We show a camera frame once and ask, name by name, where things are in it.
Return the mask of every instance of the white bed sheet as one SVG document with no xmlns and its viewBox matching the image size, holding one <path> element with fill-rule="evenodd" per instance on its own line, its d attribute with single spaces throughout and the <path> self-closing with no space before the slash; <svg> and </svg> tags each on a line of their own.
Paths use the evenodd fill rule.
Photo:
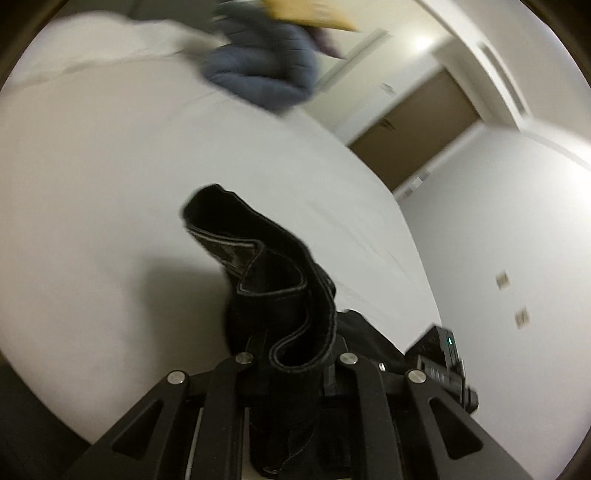
<svg viewBox="0 0 591 480">
<path fill-rule="evenodd" d="M 0 349 L 91 442 L 172 369 L 226 355 L 228 287 L 178 212 L 220 183 L 310 247 L 405 349 L 439 314 L 391 193 L 299 109 L 282 117 L 168 57 L 0 95 Z"/>
</svg>

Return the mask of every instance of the yellow cloth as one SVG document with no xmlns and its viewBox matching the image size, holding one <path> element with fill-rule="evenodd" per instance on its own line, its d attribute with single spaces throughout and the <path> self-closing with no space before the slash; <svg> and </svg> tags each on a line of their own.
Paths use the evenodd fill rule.
<svg viewBox="0 0 591 480">
<path fill-rule="evenodd" d="M 262 0 L 275 20 L 307 25 L 357 31 L 353 22 L 330 0 Z"/>
</svg>

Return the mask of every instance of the folded gray clothing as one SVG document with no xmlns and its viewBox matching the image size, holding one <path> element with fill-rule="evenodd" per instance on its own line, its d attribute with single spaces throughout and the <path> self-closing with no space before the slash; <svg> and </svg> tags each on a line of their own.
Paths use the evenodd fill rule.
<svg viewBox="0 0 591 480">
<path fill-rule="evenodd" d="M 205 78 L 267 110 L 312 97 L 319 69 L 304 28 L 273 20 L 244 1 L 220 4 L 216 13 L 224 15 L 216 23 L 232 43 L 208 55 Z"/>
</svg>

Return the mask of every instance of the brown door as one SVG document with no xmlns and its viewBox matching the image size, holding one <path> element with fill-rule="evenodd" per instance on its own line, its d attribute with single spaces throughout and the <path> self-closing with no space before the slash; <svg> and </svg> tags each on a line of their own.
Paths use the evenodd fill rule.
<svg viewBox="0 0 591 480">
<path fill-rule="evenodd" d="M 478 119 L 444 70 L 365 132 L 351 150 L 394 190 Z"/>
</svg>

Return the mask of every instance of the metal screw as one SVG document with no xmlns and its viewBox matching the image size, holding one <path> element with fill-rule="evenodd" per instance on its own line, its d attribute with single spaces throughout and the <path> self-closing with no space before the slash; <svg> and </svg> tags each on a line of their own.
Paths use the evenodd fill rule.
<svg viewBox="0 0 591 480">
<path fill-rule="evenodd" d="M 355 355 L 354 353 L 351 353 L 351 352 L 345 352 L 345 353 L 340 354 L 339 359 L 340 359 L 341 363 L 343 363 L 345 365 L 354 365 L 359 360 L 359 358 L 357 358 L 357 355 Z"/>
<path fill-rule="evenodd" d="M 241 365 L 248 365 L 254 359 L 254 357 L 252 356 L 252 353 L 249 353 L 249 352 L 239 353 L 235 358 L 236 358 L 236 362 L 238 362 Z"/>
<path fill-rule="evenodd" d="M 427 376 L 425 375 L 425 372 L 422 372 L 420 370 L 411 370 L 408 373 L 408 379 L 412 383 L 425 383 Z"/>
<path fill-rule="evenodd" d="M 168 383 L 170 384 L 179 385 L 185 381 L 185 378 L 187 378 L 186 375 L 177 370 L 176 372 L 170 372 L 168 377 L 166 377 L 166 380 L 168 380 Z"/>
</svg>

